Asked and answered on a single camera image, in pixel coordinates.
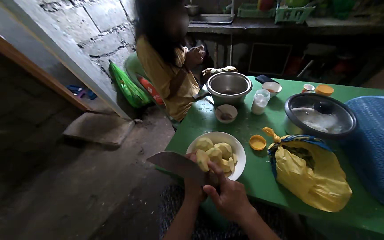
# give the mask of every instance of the spoon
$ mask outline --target spoon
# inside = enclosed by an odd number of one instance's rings
[[[213,107],[216,107],[214,106],[214,103],[212,103],[210,100],[208,100],[207,98],[205,98],[205,100],[207,102],[209,102],[211,105],[213,105]],[[221,115],[220,115],[220,119],[221,120],[231,120],[233,117],[232,115],[230,115],[229,113],[224,113],[222,110],[220,110],[218,107],[216,107],[216,110],[220,111]]]

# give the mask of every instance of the plastic bottle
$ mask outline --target plastic bottle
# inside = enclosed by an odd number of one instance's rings
[[[266,89],[259,89],[254,94],[253,105],[251,106],[251,112],[256,115],[264,113],[266,105],[270,99],[270,92]]]

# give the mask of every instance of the green table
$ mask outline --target green table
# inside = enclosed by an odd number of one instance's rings
[[[252,150],[248,141],[252,135],[259,134],[265,137],[268,146],[273,143],[273,139],[266,136],[262,131],[262,128],[266,126],[272,128],[279,136],[286,135],[282,126],[285,117],[284,103],[289,96],[300,93],[303,84],[307,82],[276,79],[282,85],[282,91],[276,97],[270,99],[266,112],[257,116],[251,113],[251,104],[255,91],[261,89],[262,85],[254,77],[249,76],[249,79],[253,83],[253,90],[246,96],[245,104],[238,108],[238,117],[234,122],[231,124],[218,122],[213,107],[206,101],[198,101],[192,105],[166,150],[185,153],[189,144],[203,133],[213,131],[229,133],[237,138],[245,149],[247,163],[238,181],[245,185],[249,196],[262,199],[270,204],[315,220],[322,219],[331,221],[333,224],[384,234],[384,205],[381,205],[364,189],[349,165],[347,157],[337,146],[331,145],[353,191],[348,204],[340,212],[329,213],[315,209],[303,203],[275,181],[270,170],[266,149],[262,151]],[[331,86],[334,88],[332,97],[341,102],[346,102],[358,96],[384,96],[384,90],[341,85]]]

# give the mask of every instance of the yellow shirt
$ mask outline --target yellow shirt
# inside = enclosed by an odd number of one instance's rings
[[[164,62],[143,36],[137,40],[136,49],[137,57],[142,63],[149,81],[151,81],[163,99],[168,114],[175,120],[181,121],[194,102],[193,96],[199,92],[199,86],[193,74],[189,72],[177,93],[170,97],[170,99],[167,99],[170,94],[170,80],[177,75],[178,71],[183,70]],[[178,66],[184,63],[186,53],[186,47],[184,49],[176,49]]]

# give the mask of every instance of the knife blade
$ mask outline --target knife blade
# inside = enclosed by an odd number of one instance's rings
[[[150,156],[147,161],[183,178],[192,178],[200,184],[200,186],[218,186],[218,180],[215,173],[211,171],[203,172],[195,162],[176,152],[159,152]]]

